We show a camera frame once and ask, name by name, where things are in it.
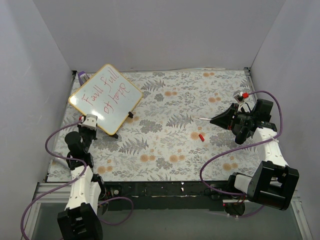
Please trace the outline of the red whiteboard marker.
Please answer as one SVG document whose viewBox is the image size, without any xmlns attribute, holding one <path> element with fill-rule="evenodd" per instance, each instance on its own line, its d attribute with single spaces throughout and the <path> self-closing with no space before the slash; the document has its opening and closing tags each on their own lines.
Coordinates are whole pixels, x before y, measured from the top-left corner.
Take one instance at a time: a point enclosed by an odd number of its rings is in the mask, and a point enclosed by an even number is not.
<svg viewBox="0 0 320 240">
<path fill-rule="evenodd" d="M 198 119 L 202 121 L 211 121 L 211 118 L 205 118 L 205 117 L 199 117 Z"/>
</svg>

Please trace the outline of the red marker cap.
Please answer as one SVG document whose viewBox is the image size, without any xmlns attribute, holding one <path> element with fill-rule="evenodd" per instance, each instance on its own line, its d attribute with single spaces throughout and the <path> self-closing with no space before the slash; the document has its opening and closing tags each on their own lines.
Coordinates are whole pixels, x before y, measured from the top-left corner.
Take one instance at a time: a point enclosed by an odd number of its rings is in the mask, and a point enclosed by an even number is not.
<svg viewBox="0 0 320 240">
<path fill-rule="evenodd" d="M 204 141 L 205 141 L 205 138 L 203 137 L 203 135 L 202 135 L 202 134 L 199 134 L 198 136 L 199 136 L 199 138 L 201 139 L 201 141 L 202 141 L 202 142 L 204 142 Z"/>
</svg>

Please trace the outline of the yellow framed whiteboard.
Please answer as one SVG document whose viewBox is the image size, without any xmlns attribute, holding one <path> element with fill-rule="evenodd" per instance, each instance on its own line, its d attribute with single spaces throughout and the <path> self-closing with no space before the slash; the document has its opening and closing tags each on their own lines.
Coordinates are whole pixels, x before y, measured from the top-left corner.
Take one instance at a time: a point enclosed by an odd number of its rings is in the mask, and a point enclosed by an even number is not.
<svg viewBox="0 0 320 240">
<path fill-rule="evenodd" d="M 113 65 L 106 64 L 73 93 L 68 102 L 83 115 L 97 116 L 97 126 L 114 135 L 143 93 Z"/>
</svg>

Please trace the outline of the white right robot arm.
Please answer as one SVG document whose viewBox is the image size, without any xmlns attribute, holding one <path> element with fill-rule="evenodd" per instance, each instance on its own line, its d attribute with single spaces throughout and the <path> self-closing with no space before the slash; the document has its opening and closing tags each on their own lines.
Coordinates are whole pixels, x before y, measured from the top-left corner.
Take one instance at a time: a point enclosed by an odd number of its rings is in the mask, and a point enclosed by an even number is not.
<svg viewBox="0 0 320 240">
<path fill-rule="evenodd" d="M 235 172 L 229 177 L 227 195 L 237 199 L 246 194 L 251 202 L 284 211 L 289 207 L 300 175 L 297 169 L 289 167 L 281 153 L 277 127 L 270 122 L 272 108 L 273 102 L 265 99 L 258 99 L 249 111 L 233 103 L 209 122 L 230 130 L 238 145 L 252 139 L 260 160 L 253 176 Z"/>
</svg>

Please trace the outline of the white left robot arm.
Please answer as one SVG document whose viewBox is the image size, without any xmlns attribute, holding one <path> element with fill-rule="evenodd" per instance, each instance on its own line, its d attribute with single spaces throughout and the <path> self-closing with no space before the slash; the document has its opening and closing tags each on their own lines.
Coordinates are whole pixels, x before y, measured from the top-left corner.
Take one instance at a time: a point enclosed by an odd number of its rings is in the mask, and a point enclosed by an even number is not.
<svg viewBox="0 0 320 240">
<path fill-rule="evenodd" d="M 99 174 L 93 173 L 94 161 L 89 153 L 96 140 L 97 123 L 77 125 L 78 131 L 69 132 L 64 141 L 68 146 L 67 160 L 70 168 L 71 190 L 64 211 L 58 213 L 57 222 L 64 240 L 101 240 L 103 230 L 97 216 L 98 200 L 106 196 L 106 187 Z"/>
</svg>

